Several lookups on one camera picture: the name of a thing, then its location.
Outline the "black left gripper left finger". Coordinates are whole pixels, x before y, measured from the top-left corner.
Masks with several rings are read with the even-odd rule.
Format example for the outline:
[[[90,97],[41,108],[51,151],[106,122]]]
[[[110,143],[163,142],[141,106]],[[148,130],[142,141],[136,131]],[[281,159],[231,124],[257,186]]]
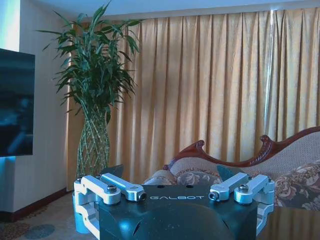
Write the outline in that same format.
[[[147,198],[142,185],[128,182],[110,172],[79,177],[73,187],[75,229],[80,234],[100,233],[100,202],[114,206],[121,202],[121,197],[134,203]]]

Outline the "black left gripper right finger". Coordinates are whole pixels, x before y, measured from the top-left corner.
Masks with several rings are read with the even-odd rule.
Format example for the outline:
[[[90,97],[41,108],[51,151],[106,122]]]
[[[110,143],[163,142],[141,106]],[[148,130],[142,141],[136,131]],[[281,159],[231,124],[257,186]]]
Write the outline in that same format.
[[[208,198],[221,202],[228,200],[230,194],[233,194],[233,199],[241,205],[249,205],[253,201],[258,203],[256,230],[262,231],[268,214],[274,211],[275,182],[266,175],[251,177],[239,172],[221,183],[211,185]]]

